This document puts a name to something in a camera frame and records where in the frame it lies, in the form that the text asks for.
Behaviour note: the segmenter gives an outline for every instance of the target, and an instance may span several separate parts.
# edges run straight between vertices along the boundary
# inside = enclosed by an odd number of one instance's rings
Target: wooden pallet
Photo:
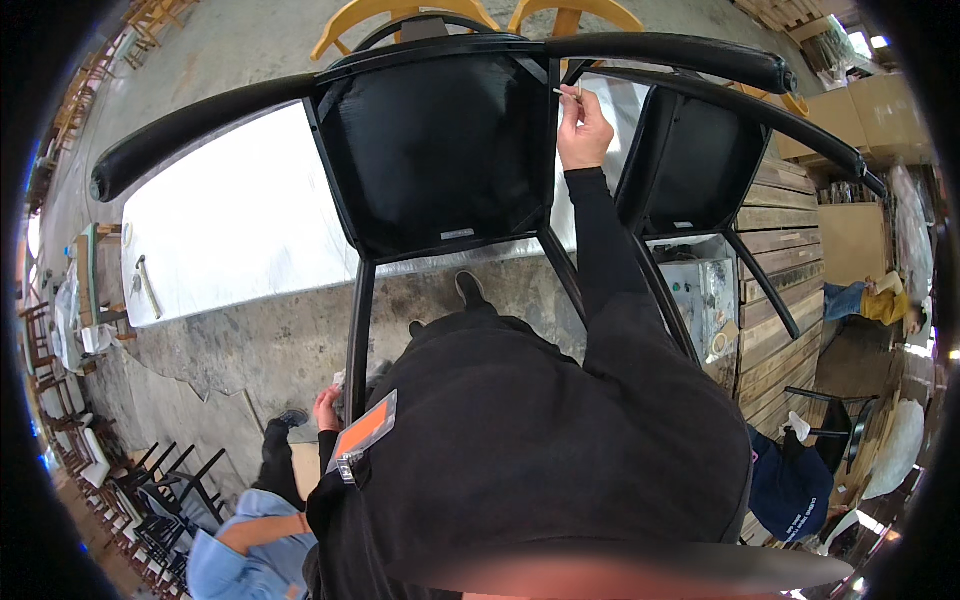
[[[779,160],[764,161],[761,171],[763,177],[754,181],[740,210],[737,229],[780,292],[801,337],[790,339],[753,274],[737,261],[741,331],[734,398],[747,422],[775,439],[790,411],[802,417],[809,408],[809,398],[783,389],[791,385],[812,389],[815,384],[823,330],[824,261],[815,188],[805,171]],[[748,543],[764,540],[757,537]]]
[[[775,32],[800,27],[824,16],[822,0],[733,0],[746,14]]]

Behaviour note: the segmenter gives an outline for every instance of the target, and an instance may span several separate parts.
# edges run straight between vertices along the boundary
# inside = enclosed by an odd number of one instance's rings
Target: warehouse floor
[[[168,27],[162,47],[151,50],[135,71],[115,67],[117,78],[98,90],[79,139],[60,161],[41,225],[41,270],[66,266],[63,248],[90,222],[121,223],[123,205],[93,202],[89,170],[100,153],[157,118],[209,96],[246,84],[321,70],[339,58],[335,49],[320,61],[308,57],[340,0],[204,0]],[[505,27],[511,0],[485,0],[490,15]],[[784,34],[761,28],[728,0],[622,0],[647,31],[711,36],[758,46],[787,58],[800,76],[800,92],[823,91]],[[365,23],[342,38],[356,44],[374,27]],[[528,20],[523,33],[545,36],[551,12]],[[585,16],[582,31],[604,31],[605,23]],[[567,353],[583,357],[586,334],[545,259],[525,258],[478,266],[491,301],[505,314],[528,321]],[[120,290],[119,253],[98,257],[104,293]],[[430,321],[455,310],[459,299],[452,272],[401,276],[378,283],[374,295],[371,351],[374,359],[397,358],[409,341],[412,319]],[[130,450],[153,442],[197,446],[202,458],[228,448],[228,460],[213,473],[225,497],[252,482],[259,463],[259,438],[242,395],[266,422],[290,406],[309,410],[316,393],[345,364],[350,287],[264,300],[140,329],[125,349],[112,348],[85,378],[96,411],[117,419]],[[173,393],[165,377],[185,382],[196,394]],[[303,427],[292,442],[315,440]]]

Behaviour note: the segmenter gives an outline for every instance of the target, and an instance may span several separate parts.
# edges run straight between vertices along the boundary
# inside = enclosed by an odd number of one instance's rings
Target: cardboard box
[[[907,164],[929,162],[930,137],[900,74],[874,75],[847,89],[874,157],[903,156]]]
[[[807,98],[806,103],[810,107],[808,118],[814,125],[833,133],[854,148],[867,146],[867,135],[860,125],[853,98],[845,87]],[[805,145],[783,133],[777,132],[776,139],[777,148],[780,150],[780,158],[796,158],[815,154]]]
[[[867,276],[880,281],[887,274],[890,238],[878,204],[821,204],[817,212],[827,283],[850,285]]]

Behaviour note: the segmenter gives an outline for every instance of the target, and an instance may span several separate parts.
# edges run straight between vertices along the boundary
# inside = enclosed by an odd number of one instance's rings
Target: hand
[[[613,140],[613,127],[600,110],[600,100],[593,92],[584,90],[581,102],[577,102],[573,98],[577,88],[570,85],[561,85],[560,91],[564,92],[560,97],[564,120],[557,131],[557,150],[564,170],[602,166]]]
[[[337,414],[333,412],[333,401],[340,397],[340,389],[331,385],[317,396],[313,403],[313,416],[317,418],[317,427],[321,431],[343,431]]]

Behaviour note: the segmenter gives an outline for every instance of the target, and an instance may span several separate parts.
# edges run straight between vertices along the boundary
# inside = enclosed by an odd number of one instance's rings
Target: shoe
[[[277,417],[276,420],[279,420],[286,425],[287,429],[293,429],[294,427],[300,427],[301,425],[306,424],[306,422],[310,420],[310,417],[307,416],[306,411],[302,411],[299,408],[292,408],[288,411],[285,411],[282,415]]]
[[[489,304],[483,293],[483,284],[470,271],[461,271],[453,281],[457,285],[457,294],[460,294],[465,308],[477,308],[483,304]]]

